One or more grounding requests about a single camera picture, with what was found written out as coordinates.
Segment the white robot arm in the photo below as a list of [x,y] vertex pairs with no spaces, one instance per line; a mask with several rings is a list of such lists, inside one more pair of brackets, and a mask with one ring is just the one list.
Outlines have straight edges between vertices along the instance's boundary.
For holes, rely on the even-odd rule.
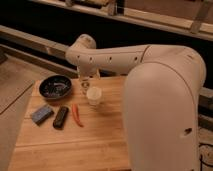
[[132,171],[200,171],[198,101],[205,63],[180,45],[98,49],[83,34],[65,58],[83,75],[92,69],[126,76],[122,116]]

